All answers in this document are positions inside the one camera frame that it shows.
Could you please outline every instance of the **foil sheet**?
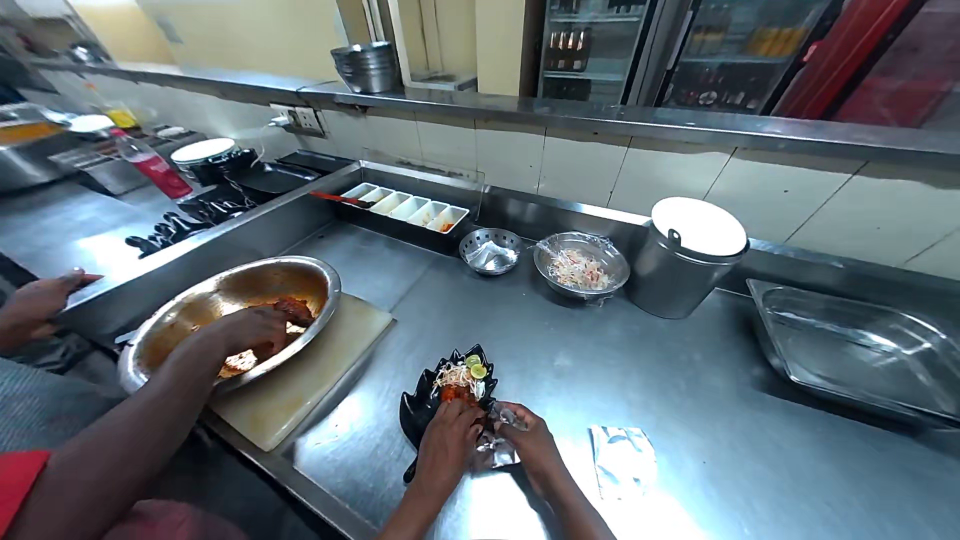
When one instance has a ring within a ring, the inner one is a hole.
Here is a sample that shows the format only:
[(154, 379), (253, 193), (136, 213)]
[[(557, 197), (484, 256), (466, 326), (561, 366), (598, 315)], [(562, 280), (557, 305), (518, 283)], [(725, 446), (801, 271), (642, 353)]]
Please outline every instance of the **foil sheet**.
[(640, 428), (590, 426), (590, 438), (593, 468), (603, 499), (638, 499), (657, 480), (654, 447)]
[(516, 418), (513, 411), (500, 402), (493, 402), (484, 422), (484, 430), (477, 440), (476, 452), (473, 454), (474, 471), (496, 469), (520, 462), (514, 445), (493, 431), (493, 424), (496, 422), (503, 422), (518, 430), (527, 430), (526, 424)]

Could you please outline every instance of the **steel bowl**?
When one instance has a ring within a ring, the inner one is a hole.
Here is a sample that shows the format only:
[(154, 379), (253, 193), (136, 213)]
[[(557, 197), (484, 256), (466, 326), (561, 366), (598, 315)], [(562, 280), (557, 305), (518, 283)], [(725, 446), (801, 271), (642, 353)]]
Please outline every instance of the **steel bowl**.
[(250, 371), (217, 379), (216, 391), (242, 386), (282, 364), (320, 333), (340, 303), (340, 292), (337, 271), (315, 258), (264, 258), (231, 268), (181, 292), (143, 323), (120, 355), (120, 384), (133, 393), (183, 339), (224, 315), (244, 307), (272, 304), (284, 296), (304, 300), (316, 317), (313, 324)]
[[(547, 250), (541, 247), (543, 243), (557, 249), (578, 249), (596, 258), (603, 265), (607, 275), (611, 277), (612, 284), (605, 289), (585, 290), (557, 282), (557, 280), (550, 276), (549, 270), (553, 257)], [(585, 301), (600, 300), (611, 296), (630, 278), (630, 265), (627, 264), (627, 259), (613, 247), (613, 244), (610, 243), (609, 240), (592, 234), (571, 232), (557, 233), (548, 236), (534, 248), (534, 263), (537, 265), (537, 270), (540, 271), (540, 274), (550, 285), (550, 288), (566, 297)]]
[(380, 93), (400, 85), (400, 70), (390, 41), (355, 44), (330, 51), (337, 73), (350, 91)]
[(503, 229), (479, 229), (460, 241), (460, 257), (484, 276), (499, 276), (513, 270), (522, 249), (523, 240)]

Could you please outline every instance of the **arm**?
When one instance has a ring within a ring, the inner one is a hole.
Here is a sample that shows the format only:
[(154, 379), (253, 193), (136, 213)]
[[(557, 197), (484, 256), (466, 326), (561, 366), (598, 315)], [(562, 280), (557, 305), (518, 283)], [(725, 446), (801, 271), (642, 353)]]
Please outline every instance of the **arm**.
[(419, 540), (460, 483), (483, 426), (483, 411), (460, 400), (443, 402), (420, 443), (417, 475), (377, 540)]
[(6, 538), (103, 537), (186, 438), (224, 359), (265, 342), (279, 351), (285, 327), (281, 312), (256, 307), (184, 339), (140, 390), (54, 451)]
[(78, 268), (62, 278), (36, 280), (16, 289), (0, 307), (0, 354), (57, 331), (48, 319), (66, 306), (70, 293), (102, 277)]
[(526, 423), (527, 430), (497, 423), (496, 432), (513, 443), (530, 482), (550, 504), (567, 540), (615, 540), (607, 523), (566, 470), (546, 422), (523, 405), (500, 403)]

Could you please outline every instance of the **red spatula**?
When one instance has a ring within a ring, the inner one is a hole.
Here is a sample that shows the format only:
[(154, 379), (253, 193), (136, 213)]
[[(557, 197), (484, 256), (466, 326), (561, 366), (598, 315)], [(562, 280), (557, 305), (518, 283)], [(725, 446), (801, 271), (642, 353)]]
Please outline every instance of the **red spatula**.
[(329, 193), (322, 193), (321, 191), (311, 191), (310, 194), (313, 195), (314, 197), (326, 199), (327, 201), (355, 205), (357, 207), (360, 207), (361, 209), (368, 209), (375, 204), (370, 201), (361, 201), (360, 199), (351, 199), (349, 197), (341, 197), (340, 195), (330, 195)]

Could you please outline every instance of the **shredded cabbage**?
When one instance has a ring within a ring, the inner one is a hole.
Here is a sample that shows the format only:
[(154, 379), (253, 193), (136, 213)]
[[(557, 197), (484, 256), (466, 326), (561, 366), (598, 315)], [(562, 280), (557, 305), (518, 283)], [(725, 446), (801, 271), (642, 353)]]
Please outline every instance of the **shredded cabbage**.
[(603, 290), (611, 285), (600, 261), (577, 249), (560, 250), (550, 263), (549, 274), (557, 283), (581, 290)]

